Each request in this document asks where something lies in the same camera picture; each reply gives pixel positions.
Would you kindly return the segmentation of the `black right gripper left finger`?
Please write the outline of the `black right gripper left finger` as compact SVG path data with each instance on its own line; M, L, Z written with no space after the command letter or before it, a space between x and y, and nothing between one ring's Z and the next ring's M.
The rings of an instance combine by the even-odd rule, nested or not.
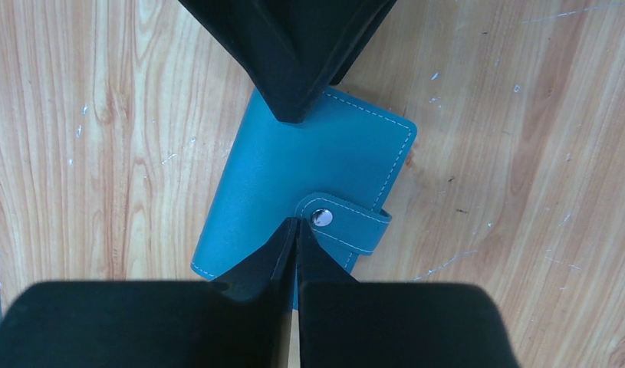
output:
M46 281L0 325L0 367L277 367L295 218L212 281Z

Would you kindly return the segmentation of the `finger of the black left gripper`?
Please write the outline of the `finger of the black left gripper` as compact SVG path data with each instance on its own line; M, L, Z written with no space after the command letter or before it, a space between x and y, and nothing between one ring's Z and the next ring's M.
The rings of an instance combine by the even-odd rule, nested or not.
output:
M183 1L247 72L275 118L300 123L339 84L394 6L389 0Z

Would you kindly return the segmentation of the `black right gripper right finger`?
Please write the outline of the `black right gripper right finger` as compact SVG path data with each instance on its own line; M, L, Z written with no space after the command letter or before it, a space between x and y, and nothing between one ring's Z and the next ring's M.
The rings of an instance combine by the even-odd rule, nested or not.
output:
M301 222L295 242L303 367L517 367L480 287L359 282Z

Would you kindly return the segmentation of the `teal leather card holder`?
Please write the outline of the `teal leather card holder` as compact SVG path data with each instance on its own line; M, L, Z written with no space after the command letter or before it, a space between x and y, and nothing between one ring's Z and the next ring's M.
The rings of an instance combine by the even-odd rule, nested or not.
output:
M289 217L310 223L345 270L373 254L390 224L384 203L416 138L394 113L326 89L301 123L282 123L258 91L249 99L191 261L227 272Z

